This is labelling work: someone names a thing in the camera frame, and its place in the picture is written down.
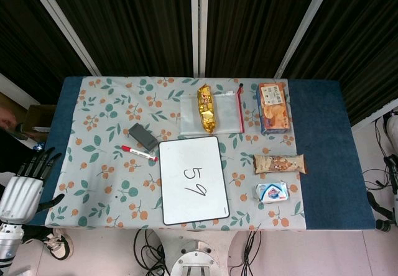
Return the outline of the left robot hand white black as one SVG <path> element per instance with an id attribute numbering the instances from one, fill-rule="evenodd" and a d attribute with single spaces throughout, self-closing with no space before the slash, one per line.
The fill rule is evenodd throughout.
<path id="1" fill-rule="evenodd" d="M 52 155 L 55 150 L 35 152 L 23 161 L 17 173 L 11 177 L 1 197 L 1 221 L 7 224 L 27 224 L 34 216 L 61 202 L 64 194 L 57 195 L 50 201 L 41 202 L 45 183 L 53 165 L 61 153 Z"/>

